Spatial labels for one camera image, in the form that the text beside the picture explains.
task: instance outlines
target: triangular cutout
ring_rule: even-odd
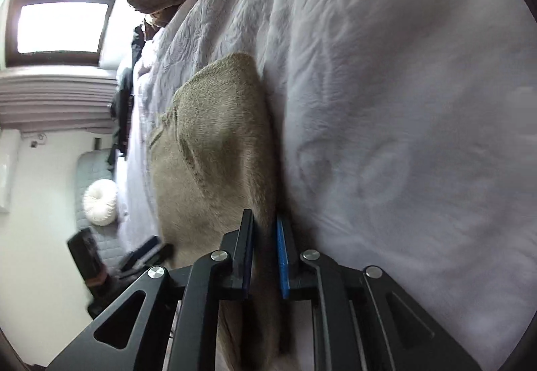
[[[95,331],[93,337],[119,350],[129,342],[146,293],[136,291]]]
[[[394,293],[386,294],[386,301],[393,317],[401,344],[407,350],[431,340],[434,333],[412,310]]]

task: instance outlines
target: white air conditioner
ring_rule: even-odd
[[[20,132],[15,129],[0,132],[0,212],[8,213],[15,168],[19,155]]]

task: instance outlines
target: green towel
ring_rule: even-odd
[[[174,268],[217,249],[243,209],[253,210],[253,301],[222,302],[218,342],[230,370],[267,370],[280,337],[276,161],[254,60],[237,53],[205,67],[175,93],[161,121],[151,134],[150,171]]]

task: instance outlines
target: window pane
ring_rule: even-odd
[[[101,3],[23,6],[17,39],[19,53],[97,51],[107,8]]]

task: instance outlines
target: gray quilted cover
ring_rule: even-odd
[[[115,268],[117,263],[125,254],[117,239],[117,223],[113,222],[107,226],[93,226],[84,215],[82,200],[84,192],[93,182],[99,179],[113,179],[112,173],[108,171],[108,154],[110,150],[96,150],[84,153],[79,157],[76,166],[75,177],[75,212],[77,230],[86,227],[91,228],[99,256],[103,263],[109,268]]]

